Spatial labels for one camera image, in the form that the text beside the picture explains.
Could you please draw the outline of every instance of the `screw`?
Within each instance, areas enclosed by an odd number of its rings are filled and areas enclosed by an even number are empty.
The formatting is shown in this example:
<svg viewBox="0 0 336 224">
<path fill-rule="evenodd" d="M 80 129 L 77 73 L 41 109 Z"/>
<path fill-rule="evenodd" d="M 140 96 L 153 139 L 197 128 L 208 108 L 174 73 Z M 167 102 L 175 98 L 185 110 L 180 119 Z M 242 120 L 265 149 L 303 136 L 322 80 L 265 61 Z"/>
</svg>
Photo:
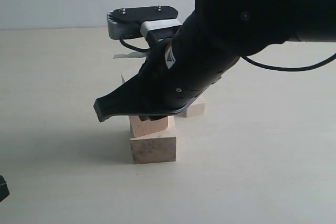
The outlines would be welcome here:
<svg viewBox="0 0 336 224">
<path fill-rule="evenodd" d="M 125 15 L 125 14 L 126 14 L 126 9 L 125 9 L 125 8 L 120 8 L 120 9 L 119 9 L 119 12 L 120 12 L 121 14 L 124 14 L 124 15 Z"/>
<path fill-rule="evenodd" d="M 240 18 L 242 19 L 242 21 L 249 21 L 251 16 L 250 16 L 250 13 L 248 12 L 243 12 L 241 15 L 240 15 Z"/>
</svg>

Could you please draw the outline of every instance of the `table surface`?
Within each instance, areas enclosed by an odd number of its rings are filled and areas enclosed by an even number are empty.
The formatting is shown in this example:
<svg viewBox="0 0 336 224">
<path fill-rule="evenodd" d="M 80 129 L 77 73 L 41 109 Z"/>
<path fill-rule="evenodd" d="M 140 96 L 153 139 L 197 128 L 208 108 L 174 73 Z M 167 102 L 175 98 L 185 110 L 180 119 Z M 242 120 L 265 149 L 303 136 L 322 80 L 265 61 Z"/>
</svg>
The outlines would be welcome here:
<svg viewBox="0 0 336 224">
<path fill-rule="evenodd" d="M 335 49 L 289 42 L 253 58 L 296 67 Z M 126 52 L 106 28 L 0 31 L 1 224 L 335 222 L 336 63 L 240 61 L 205 92 L 204 116 L 176 117 L 176 162 L 132 165 L 128 118 L 100 124 L 92 108 L 140 67 L 113 59 Z"/>
</svg>

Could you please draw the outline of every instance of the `wooden block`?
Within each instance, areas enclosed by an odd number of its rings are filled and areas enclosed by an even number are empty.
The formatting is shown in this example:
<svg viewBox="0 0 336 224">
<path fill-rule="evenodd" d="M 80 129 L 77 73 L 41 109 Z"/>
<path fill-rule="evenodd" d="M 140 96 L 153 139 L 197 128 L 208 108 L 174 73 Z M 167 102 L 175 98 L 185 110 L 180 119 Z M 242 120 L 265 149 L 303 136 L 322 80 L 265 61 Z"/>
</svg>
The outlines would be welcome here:
<svg viewBox="0 0 336 224">
<path fill-rule="evenodd" d="M 174 117 L 168 117 L 168 128 L 161 132 L 131 138 L 135 164 L 176 161 L 176 128 Z"/>
<path fill-rule="evenodd" d="M 122 82 L 125 83 L 138 73 L 138 69 L 130 69 L 121 73 Z M 132 135 L 137 137 L 146 136 L 152 133 L 164 131 L 168 128 L 168 118 L 157 121 L 142 122 L 138 116 L 129 116 Z"/>
<path fill-rule="evenodd" d="M 190 107 L 183 112 L 186 118 L 192 118 L 194 116 L 204 115 L 205 112 L 205 100 L 204 96 L 201 94 L 196 101 L 190 105 Z"/>
</svg>

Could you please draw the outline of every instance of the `black object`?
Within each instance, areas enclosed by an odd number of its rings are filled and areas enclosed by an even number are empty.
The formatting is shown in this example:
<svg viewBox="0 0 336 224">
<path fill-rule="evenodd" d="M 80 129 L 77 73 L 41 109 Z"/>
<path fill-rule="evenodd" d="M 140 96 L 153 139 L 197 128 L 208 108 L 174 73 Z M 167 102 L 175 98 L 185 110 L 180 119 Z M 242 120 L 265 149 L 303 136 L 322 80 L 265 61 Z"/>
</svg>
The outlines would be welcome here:
<svg viewBox="0 0 336 224">
<path fill-rule="evenodd" d="M 127 9 L 115 10 L 116 17 L 112 18 L 126 24 L 132 19 L 126 19 L 127 13 Z M 98 119 L 102 122 L 114 115 L 140 115 L 143 120 L 156 120 L 180 113 L 241 57 L 272 69 L 275 67 L 248 57 L 286 41 L 336 41 L 335 18 L 336 0 L 195 0 L 195 11 L 172 38 L 151 40 L 149 56 L 139 74 L 96 100 Z M 321 67 L 335 58 L 301 71 Z"/>
<path fill-rule="evenodd" d="M 0 175 L 0 202 L 9 196 L 7 183 L 3 176 Z"/>
</svg>

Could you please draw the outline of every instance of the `black cable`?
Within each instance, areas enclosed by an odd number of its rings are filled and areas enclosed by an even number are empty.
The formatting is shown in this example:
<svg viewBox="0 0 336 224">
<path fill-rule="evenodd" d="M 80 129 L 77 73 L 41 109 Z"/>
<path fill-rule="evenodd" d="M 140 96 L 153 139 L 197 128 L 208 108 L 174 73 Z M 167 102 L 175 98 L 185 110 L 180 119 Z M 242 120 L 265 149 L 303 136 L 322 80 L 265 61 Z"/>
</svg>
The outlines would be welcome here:
<svg viewBox="0 0 336 224">
<path fill-rule="evenodd" d="M 242 57 L 242 58 L 244 60 L 246 60 L 248 63 L 250 63 L 254 66 L 260 67 L 260 68 L 265 68 L 265 69 L 274 70 L 274 71 L 282 71 L 282 72 L 304 72 L 304 71 L 310 71 L 310 70 L 313 70 L 313 69 L 317 69 L 317 68 L 320 68 L 320 67 L 323 67 L 323 66 L 329 64 L 330 62 L 332 62 L 336 59 L 336 54 L 334 54 L 330 58 L 328 58 L 328 59 L 326 59 L 326 60 L 324 60 L 320 63 L 317 63 L 315 65 L 311 65 L 311 66 L 308 66 L 308 67 L 300 67 L 300 68 L 282 68 L 282 67 L 268 66 L 268 65 L 261 64 L 261 63 L 258 63 L 256 61 L 253 61 L 248 57 Z"/>
<path fill-rule="evenodd" d="M 148 50 L 150 50 L 149 48 L 143 49 L 143 48 L 135 47 L 125 42 L 125 39 L 133 39 L 133 38 L 134 37 L 132 35 L 123 35 L 120 37 L 119 41 L 124 47 L 137 51 L 137 52 L 147 52 Z"/>
</svg>

